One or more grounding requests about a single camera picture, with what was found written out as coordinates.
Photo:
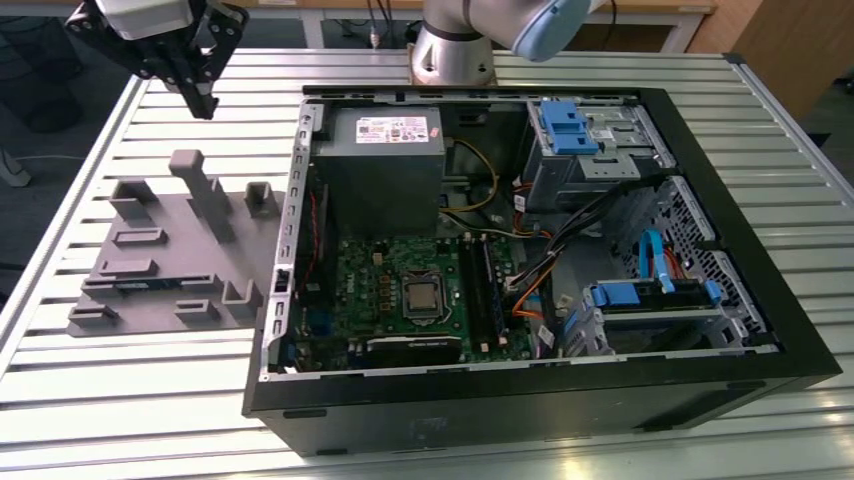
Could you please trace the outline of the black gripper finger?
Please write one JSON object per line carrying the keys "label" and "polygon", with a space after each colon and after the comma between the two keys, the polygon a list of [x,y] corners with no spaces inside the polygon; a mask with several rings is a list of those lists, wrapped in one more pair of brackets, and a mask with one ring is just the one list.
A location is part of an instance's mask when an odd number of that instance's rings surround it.
{"label": "black gripper finger", "polygon": [[[214,117],[219,100],[214,97],[214,82],[227,66],[243,38],[248,24],[247,10],[228,3],[206,3],[199,18],[199,26],[191,40],[195,52],[191,56],[191,78],[188,80],[188,107],[192,116],[210,120]],[[214,45],[203,52],[198,45],[200,32],[207,30]]]}
{"label": "black gripper finger", "polygon": [[188,110],[198,26],[196,2],[82,2],[66,20],[68,33],[136,76],[160,79]]}

